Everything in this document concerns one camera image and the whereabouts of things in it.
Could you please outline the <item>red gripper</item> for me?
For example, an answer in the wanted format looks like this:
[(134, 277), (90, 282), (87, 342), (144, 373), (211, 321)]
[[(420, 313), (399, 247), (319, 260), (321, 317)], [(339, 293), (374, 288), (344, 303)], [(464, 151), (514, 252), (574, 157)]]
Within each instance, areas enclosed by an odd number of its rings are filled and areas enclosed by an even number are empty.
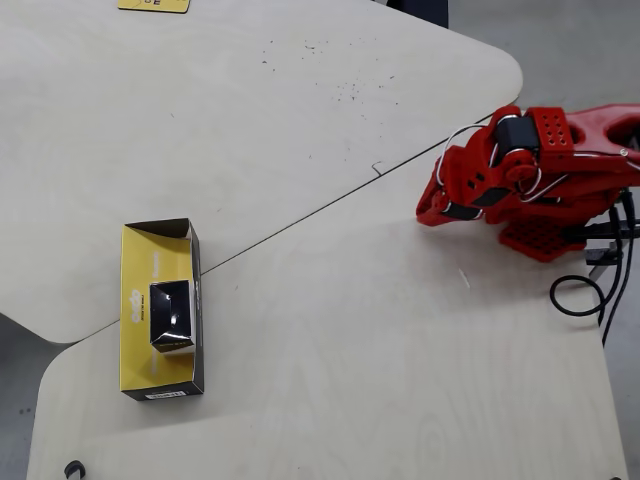
[(483, 215), (481, 208), (455, 203), (437, 180), (433, 172), (421, 197), (422, 208), (416, 211), (417, 221), (426, 226), (440, 226), (452, 221), (471, 221)]

